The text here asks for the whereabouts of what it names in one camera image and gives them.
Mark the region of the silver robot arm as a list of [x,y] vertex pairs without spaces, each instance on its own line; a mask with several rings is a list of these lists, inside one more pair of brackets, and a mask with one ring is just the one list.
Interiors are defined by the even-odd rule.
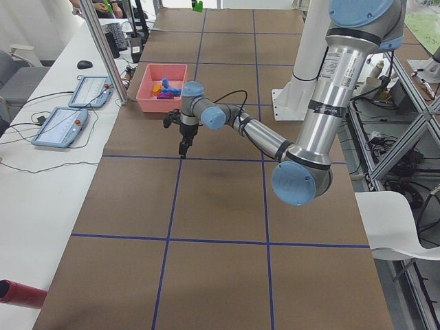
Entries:
[[171,111],[164,120],[166,127],[179,125],[180,156],[186,157],[199,125],[213,131],[228,125],[278,162],[272,172],[272,189],[281,201],[301,206],[321,196],[332,181],[329,151],[366,57],[402,44],[405,10],[405,1],[330,1],[330,23],[324,29],[328,50],[294,143],[242,107],[209,100],[200,83],[186,82],[181,109]]

